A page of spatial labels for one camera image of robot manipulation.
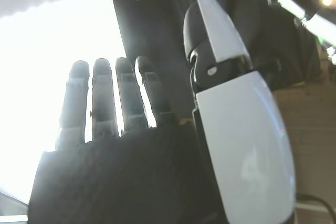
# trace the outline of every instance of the black fabric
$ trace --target black fabric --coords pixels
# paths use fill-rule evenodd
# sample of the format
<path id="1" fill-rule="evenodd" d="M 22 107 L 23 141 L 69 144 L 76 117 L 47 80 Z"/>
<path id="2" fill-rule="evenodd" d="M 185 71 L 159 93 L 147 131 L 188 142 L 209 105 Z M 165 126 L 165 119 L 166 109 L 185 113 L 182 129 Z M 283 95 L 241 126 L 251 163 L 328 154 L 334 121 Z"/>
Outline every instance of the black fabric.
<path id="1" fill-rule="evenodd" d="M 197 146 L 185 125 L 44 153 L 28 223 L 227 223 Z"/>
<path id="2" fill-rule="evenodd" d="M 174 113 L 191 115 L 194 107 L 183 47 L 184 15 L 195 0 L 113 0 L 127 56 L 148 56 L 164 85 Z M 298 31 L 294 17 L 271 9 L 267 0 L 218 0 L 233 20 L 254 67 L 281 63 L 273 89 L 309 81 L 320 72 L 315 37 Z"/>

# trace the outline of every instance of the black cable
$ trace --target black cable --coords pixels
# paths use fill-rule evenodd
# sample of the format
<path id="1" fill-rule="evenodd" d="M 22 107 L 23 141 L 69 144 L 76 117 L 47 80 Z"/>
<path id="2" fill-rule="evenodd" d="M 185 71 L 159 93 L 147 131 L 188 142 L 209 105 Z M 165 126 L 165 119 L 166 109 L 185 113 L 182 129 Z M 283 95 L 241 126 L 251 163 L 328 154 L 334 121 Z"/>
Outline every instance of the black cable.
<path id="1" fill-rule="evenodd" d="M 335 211 L 334 211 L 333 207 L 328 202 L 326 202 L 325 200 L 323 200 L 319 197 L 313 196 L 313 195 L 306 195 L 306 194 L 296 194 L 296 199 L 299 200 L 299 201 L 316 201 L 316 202 L 321 203 L 322 205 L 324 205 L 327 208 L 333 224 L 336 224 Z"/>
<path id="2" fill-rule="evenodd" d="M 22 202 L 21 200 L 13 197 L 11 195 L 8 195 L 8 194 L 4 193 L 3 191 L 0 191 L 0 196 L 3 196 L 5 198 L 7 198 L 7 199 L 10 199 L 10 200 L 12 200 L 12 201 L 14 201 L 14 202 L 16 202 L 16 203 L 18 203 L 18 204 L 20 204 L 20 205 L 28 208 L 28 204 Z"/>

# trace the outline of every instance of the wooden floor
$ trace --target wooden floor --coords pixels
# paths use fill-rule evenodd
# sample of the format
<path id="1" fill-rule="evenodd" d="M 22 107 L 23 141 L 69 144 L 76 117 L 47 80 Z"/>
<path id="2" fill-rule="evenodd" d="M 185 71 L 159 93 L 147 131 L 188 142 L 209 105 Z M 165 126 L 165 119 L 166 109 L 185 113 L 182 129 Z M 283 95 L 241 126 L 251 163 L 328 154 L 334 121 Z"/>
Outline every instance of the wooden floor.
<path id="1" fill-rule="evenodd" d="M 336 82 L 323 74 L 316 83 L 274 92 L 290 136 L 297 189 L 319 196 L 336 208 Z M 299 223 L 330 224 L 322 212 L 298 210 Z"/>

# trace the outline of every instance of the white curtain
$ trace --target white curtain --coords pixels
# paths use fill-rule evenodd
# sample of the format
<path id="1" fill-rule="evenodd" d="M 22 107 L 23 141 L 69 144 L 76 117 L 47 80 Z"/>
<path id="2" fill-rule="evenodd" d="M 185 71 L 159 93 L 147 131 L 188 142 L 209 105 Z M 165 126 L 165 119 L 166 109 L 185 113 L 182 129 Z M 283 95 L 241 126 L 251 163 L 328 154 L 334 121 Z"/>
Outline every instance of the white curtain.
<path id="1" fill-rule="evenodd" d="M 117 57 L 125 52 L 112 0 L 0 0 L 0 190 L 29 201 L 40 155 L 55 147 L 73 62 L 92 72 L 97 58 Z"/>

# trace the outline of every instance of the cable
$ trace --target cable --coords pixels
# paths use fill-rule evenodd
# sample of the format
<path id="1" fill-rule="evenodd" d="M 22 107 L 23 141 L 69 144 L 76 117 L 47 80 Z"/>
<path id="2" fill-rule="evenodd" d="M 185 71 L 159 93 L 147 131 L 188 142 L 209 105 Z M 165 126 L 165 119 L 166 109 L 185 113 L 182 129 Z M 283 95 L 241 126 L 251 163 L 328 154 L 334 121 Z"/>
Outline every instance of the cable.
<path id="1" fill-rule="evenodd" d="M 22 206 L 28 208 L 28 204 L 22 202 L 21 200 L 19 200 L 19 199 L 13 197 L 13 196 L 11 196 L 11 195 L 8 195 L 8 194 L 4 193 L 3 191 L 0 191 L 0 196 L 3 196 L 3 197 L 5 197 L 5 198 L 7 198 L 7 199 L 10 199 L 10 200 L 12 200 L 12 201 L 15 201 L 16 203 L 19 203 L 20 205 L 22 205 Z"/>
<path id="2" fill-rule="evenodd" d="M 306 194 L 296 194 L 296 199 L 300 200 L 300 201 L 316 201 L 316 202 L 321 203 L 322 205 L 324 205 L 327 208 L 333 224 L 336 224 L 335 211 L 334 211 L 333 207 L 328 202 L 326 202 L 325 200 L 323 200 L 319 197 L 313 196 L 313 195 L 306 195 Z"/>

